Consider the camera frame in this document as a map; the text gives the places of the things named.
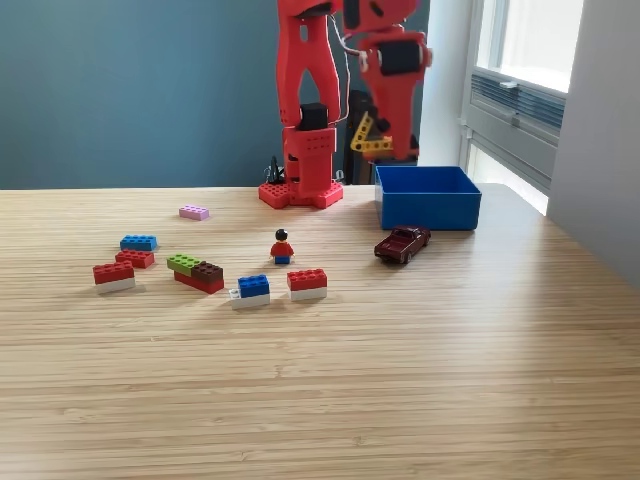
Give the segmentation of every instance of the stacked lego bricks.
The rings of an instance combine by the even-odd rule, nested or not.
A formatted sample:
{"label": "stacked lego bricks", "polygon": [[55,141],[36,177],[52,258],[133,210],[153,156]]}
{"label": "stacked lego bricks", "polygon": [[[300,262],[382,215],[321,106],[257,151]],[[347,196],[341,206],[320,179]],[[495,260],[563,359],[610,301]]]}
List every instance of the stacked lego bricks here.
{"label": "stacked lego bricks", "polygon": [[93,278],[98,293],[110,293],[136,286],[133,265],[129,261],[93,267]]}
{"label": "stacked lego bricks", "polygon": [[289,272],[287,285],[289,286],[289,298],[294,302],[326,298],[327,296],[327,275],[321,269]]}
{"label": "stacked lego bricks", "polygon": [[209,295],[224,288],[222,268],[198,258],[178,253],[167,259],[167,266],[173,270],[173,278]]}
{"label": "stacked lego bricks", "polygon": [[271,290],[266,275],[238,279],[238,288],[229,290],[231,308],[260,307],[271,303]]}
{"label": "stacked lego bricks", "polygon": [[151,235],[127,235],[120,242],[116,263],[93,267],[98,293],[118,292],[136,286],[133,269],[149,268],[155,262],[153,250],[158,246]]}

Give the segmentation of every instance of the dark red toy car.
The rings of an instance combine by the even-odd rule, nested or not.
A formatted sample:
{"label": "dark red toy car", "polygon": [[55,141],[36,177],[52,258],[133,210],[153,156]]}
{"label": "dark red toy car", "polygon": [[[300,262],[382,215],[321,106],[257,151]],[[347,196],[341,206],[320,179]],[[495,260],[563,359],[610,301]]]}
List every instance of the dark red toy car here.
{"label": "dark red toy car", "polygon": [[374,253],[382,260],[409,263],[421,248],[429,245],[431,232],[422,227],[396,227],[385,240],[380,242]]}

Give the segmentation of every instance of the blue wall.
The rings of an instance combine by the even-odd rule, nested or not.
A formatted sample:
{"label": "blue wall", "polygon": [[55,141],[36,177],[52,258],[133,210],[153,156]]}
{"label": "blue wall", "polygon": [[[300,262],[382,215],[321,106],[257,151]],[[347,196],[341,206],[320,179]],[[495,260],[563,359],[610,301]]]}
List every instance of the blue wall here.
{"label": "blue wall", "polygon": [[277,47],[275,0],[0,0],[0,189],[258,185]]}

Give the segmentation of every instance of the blue lego brick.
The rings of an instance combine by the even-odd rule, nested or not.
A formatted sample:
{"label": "blue lego brick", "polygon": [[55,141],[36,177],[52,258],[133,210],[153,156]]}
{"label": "blue lego brick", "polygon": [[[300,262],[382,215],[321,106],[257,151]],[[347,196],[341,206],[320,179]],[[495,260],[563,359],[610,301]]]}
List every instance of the blue lego brick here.
{"label": "blue lego brick", "polygon": [[376,167],[376,208],[384,230],[475,230],[481,199],[460,167]]}
{"label": "blue lego brick", "polygon": [[266,275],[240,278],[238,279],[238,289],[240,290],[240,298],[257,297],[271,293]]}
{"label": "blue lego brick", "polygon": [[120,242],[120,250],[153,252],[157,247],[156,237],[151,235],[127,235]]}

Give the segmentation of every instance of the red robot arm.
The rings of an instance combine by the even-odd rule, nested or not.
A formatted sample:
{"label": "red robot arm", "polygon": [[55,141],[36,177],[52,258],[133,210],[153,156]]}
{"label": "red robot arm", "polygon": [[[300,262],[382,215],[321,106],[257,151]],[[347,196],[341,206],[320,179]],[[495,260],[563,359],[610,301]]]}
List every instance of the red robot arm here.
{"label": "red robot arm", "polygon": [[[327,20],[344,16],[347,53],[360,59],[360,70],[378,108],[379,128],[394,139],[394,155],[410,151],[412,103],[416,85],[431,65],[425,35],[398,25],[418,0],[278,0],[280,47],[277,87],[283,131],[285,185],[265,184],[260,198],[274,208],[313,205],[326,208],[343,196],[332,181],[336,151],[335,125],[340,120],[340,81],[328,39]],[[303,38],[301,30],[306,28]],[[359,50],[346,47],[356,33],[370,34]],[[320,102],[301,105],[299,90],[305,70],[314,79]]]}

